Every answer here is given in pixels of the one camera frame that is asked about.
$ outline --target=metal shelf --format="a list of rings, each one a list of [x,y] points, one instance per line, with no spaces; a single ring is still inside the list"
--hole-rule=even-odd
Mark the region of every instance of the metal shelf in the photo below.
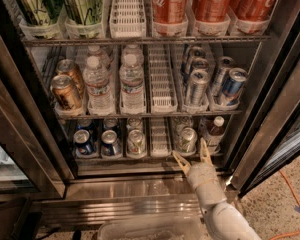
[[[101,39],[63,39],[63,40],[25,40],[22,42],[27,47],[47,46],[87,46],[91,44],[185,44],[185,43],[242,43],[242,42],[264,42],[271,39],[270,35],[263,36],[218,36],[218,37],[144,37],[144,38],[101,38]]]

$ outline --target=green can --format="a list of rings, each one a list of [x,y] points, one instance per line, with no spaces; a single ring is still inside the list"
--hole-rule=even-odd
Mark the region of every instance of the green can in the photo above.
[[[102,0],[63,0],[67,15],[76,24],[93,25],[101,22]]]

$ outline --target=plastic bottle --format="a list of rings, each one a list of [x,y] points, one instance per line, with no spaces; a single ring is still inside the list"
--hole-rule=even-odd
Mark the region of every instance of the plastic bottle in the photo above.
[[[133,113],[144,107],[144,72],[136,55],[125,55],[124,61],[125,63],[121,65],[119,71],[121,97],[123,107]]]
[[[87,65],[83,71],[89,103],[95,114],[105,115],[113,111],[109,75],[107,69],[95,56],[87,58]]]
[[[125,63],[125,56],[128,54],[134,54],[137,57],[138,63],[143,66],[144,56],[139,45],[136,44],[128,44],[123,50],[121,54],[121,63]]]
[[[203,138],[207,142],[208,150],[210,154],[214,154],[225,132],[224,119],[221,116],[217,116],[213,121],[206,120],[206,129],[203,131]]]

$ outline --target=tiled floor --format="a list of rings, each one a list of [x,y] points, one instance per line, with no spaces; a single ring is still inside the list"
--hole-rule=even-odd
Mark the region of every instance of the tiled floor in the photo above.
[[[282,169],[300,200],[300,157]],[[261,239],[300,229],[300,213],[288,185],[279,172],[249,192],[237,207]],[[55,233],[46,240],[71,240],[73,232]],[[97,232],[82,231],[82,240],[97,240]],[[300,240],[300,235],[285,239]]]

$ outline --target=water bottle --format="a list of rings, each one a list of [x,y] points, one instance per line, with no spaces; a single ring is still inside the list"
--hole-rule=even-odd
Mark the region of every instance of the water bottle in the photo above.
[[[144,106],[144,72],[135,54],[125,55],[124,61],[119,70],[121,97],[123,107],[132,110],[133,113],[133,110]]]
[[[88,57],[83,71],[83,80],[88,91],[90,106],[95,114],[111,113],[114,105],[111,99],[109,74],[97,57]]]
[[[134,54],[137,57],[138,63],[142,66],[144,62],[144,56],[139,45],[128,44],[123,50],[121,55],[121,63],[125,63],[125,56],[128,54]]]

